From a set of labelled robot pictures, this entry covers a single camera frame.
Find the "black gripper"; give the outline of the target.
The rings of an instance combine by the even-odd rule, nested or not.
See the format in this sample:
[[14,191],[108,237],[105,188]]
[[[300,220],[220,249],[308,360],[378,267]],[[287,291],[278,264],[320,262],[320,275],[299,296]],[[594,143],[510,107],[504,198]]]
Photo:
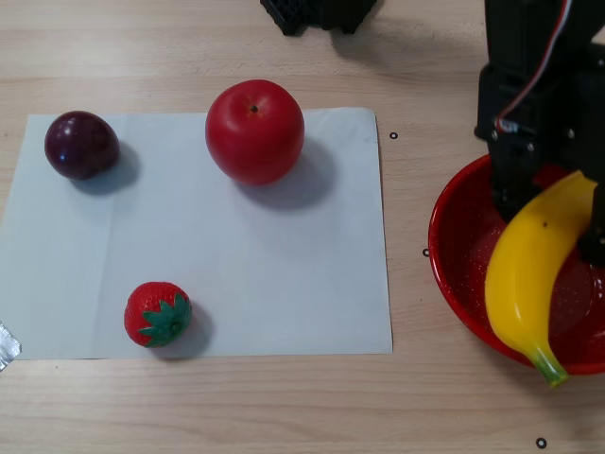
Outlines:
[[514,132],[498,131],[497,114],[519,81],[487,65],[479,76],[475,135],[486,141],[493,169],[493,205],[510,222],[543,192],[530,183],[546,165],[579,170],[597,183],[578,199],[583,261],[604,264],[604,48],[587,46],[547,72],[506,116]]

